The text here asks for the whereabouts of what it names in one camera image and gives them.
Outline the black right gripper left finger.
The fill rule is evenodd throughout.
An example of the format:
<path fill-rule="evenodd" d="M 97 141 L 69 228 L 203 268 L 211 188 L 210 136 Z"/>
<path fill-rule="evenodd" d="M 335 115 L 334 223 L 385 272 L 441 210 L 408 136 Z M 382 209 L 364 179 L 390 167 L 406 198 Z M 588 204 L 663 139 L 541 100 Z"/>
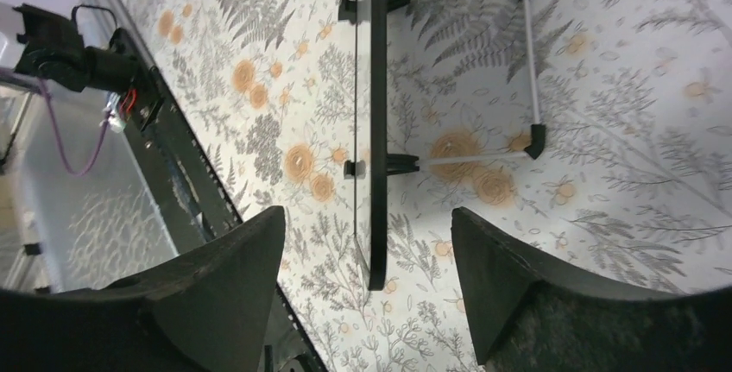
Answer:
<path fill-rule="evenodd" d="M 102 289 L 1 293 L 4 371 L 254 371 L 285 242 L 271 206 Z"/>

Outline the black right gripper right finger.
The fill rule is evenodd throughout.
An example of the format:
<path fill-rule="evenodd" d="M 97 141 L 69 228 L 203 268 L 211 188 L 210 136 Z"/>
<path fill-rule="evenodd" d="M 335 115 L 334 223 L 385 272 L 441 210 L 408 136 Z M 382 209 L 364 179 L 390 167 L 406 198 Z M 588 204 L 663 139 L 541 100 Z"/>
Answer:
<path fill-rule="evenodd" d="M 476 361 L 488 371 L 728 371 L 731 291 L 681 295 L 612 280 L 475 212 L 451 240 Z"/>

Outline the white whiteboard black frame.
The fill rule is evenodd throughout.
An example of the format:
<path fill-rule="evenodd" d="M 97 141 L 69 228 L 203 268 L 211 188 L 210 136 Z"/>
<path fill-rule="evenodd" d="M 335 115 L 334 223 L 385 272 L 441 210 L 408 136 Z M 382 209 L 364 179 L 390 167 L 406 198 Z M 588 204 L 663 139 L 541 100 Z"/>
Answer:
<path fill-rule="evenodd" d="M 387 123 L 387 55 L 388 55 L 388 14 L 406 7 L 410 0 L 340 0 L 338 6 L 338 20 L 347 21 L 355 26 L 356 38 L 359 38 L 363 22 L 370 24 L 370 30 L 365 33 L 366 44 L 356 44 L 356 51 L 368 53 L 366 67 L 370 73 L 365 73 L 366 84 L 370 86 L 367 96 L 362 100 L 369 102 L 369 107 L 355 109 L 354 124 L 368 124 L 367 136 L 354 134 L 355 142 L 369 142 L 370 159 L 367 164 L 364 160 L 355 159 L 346 161 L 344 175 L 346 179 L 369 180 L 366 193 L 368 200 L 367 230 L 369 234 L 369 255 L 363 256 L 360 245 L 357 250 L 362 263 L 363 277 L 367 281 L 369 291 L 381 291 L 386 283 L 388 265 L 388 177 L 407 173 L 416 173 L 420 166 L 444 165 L 462 162 L 501 160 L 513 157 L 531 157 L 536 160 L 543 153 L 546 146 L 546 126 L 541 122 L 540 102 L 535 71 L 535 53 L 533 49 L 533 14 L 531 0 L 519 0 L 524 10 L 526 33 L 526 56 L 530 74 L 531 97 L 533 108 L 533 122 L 531 125 L 531 144 L 523 151 L 515 154 L 483 154 L 473 156 L 449 157 L 447 159 L 429 160 L 420 162 L 418 156 L 410 154 L 390 154 L 388 152 L 388 123 Z M 367 111 L 366 119 L 358 119 L 359 111 Z"/>

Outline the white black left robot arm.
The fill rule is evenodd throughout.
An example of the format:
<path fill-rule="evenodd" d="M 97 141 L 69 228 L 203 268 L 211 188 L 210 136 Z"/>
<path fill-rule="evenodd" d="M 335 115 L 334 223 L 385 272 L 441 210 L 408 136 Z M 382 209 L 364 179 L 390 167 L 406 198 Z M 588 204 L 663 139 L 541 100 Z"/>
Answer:
<path fill-rule="evenodd" d="M 105 7 L 78 4 L 65 17 L 24 3 L 1 4 L 1 68 L 14 74 L 50 79 L 70 91 L 85 88 L 127 92 L 142 63 L 111 41 L 107 48 L 87 46 L 79 32 L 80 9 Z"/>

